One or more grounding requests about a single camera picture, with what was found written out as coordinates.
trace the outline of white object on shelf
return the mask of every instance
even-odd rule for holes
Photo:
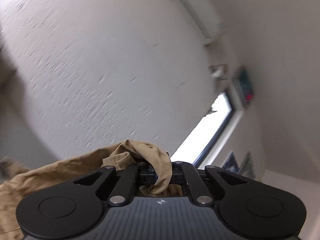
[[[224,27],[210,0],[180,0],[204,37],[204,45],[214,42]]]

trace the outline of dark window frame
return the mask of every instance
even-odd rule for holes
[[[225,130],[225,128],[227,127],[227,125],[229,124],[231,117],[233,116],[233,114],[235,113],[235,108],[232,104],[232,101],[230,99],[229,96],[229,92],[228,89],[221,92],[221,93],[225,93],[227,99],[228,99],[228,103],[230,105],[231,111],[230,113],[227,115],[227,117],[224,119],[223,123],[220,125],[219,129],[217,130],[217,132],[214,134],[214,136],[211,138],[211,140],[209,141],[209,143],[206,145],[206,147],[203,149],[203,151],[200,153],[200,155],[198,156],[198,158],[193,162],[193,166],[198,169],[199,166],[201,165],[201,163],[204,161],[204,159],[208,156],[209,152],[211,151],[211,149],[213,148],[213,146],[216,144],[216,142],[218,141],[218,139],[220,138],[221,134],[223,133],[223,131]]]

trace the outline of brown fabric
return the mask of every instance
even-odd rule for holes
[[[9,162],[8,159],[5,160],[2,168],[10,171],[11,175],[18,174],[0,185],[0,240],[23,238],[15,218],[15,211],[18,203],[25,196],[94,171],[101,166],[114,165],[117,170],[125,169],[128,164],[135,162],[134,158],[144,158],[152,164],[158,175],[158,180],[154,186],[140,187],[143,195],[182,196],[180,186],[169,185],[168,187],[172,176],[169,156],[155,145],[146,142],[126,140],[33,171],[28,171],[23,166]]]

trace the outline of gray ribbed panel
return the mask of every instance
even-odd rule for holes
[[[73,240],[244,240],[224,227],[211,208],[197,207],[187,197],[135,197],[110,208],[92,231]]]

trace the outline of window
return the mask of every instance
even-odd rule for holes
[[[172,155],[172,162],[184,161],[197,168],[208,155],[234,112],[227,92],[221,93],[211,108]]]

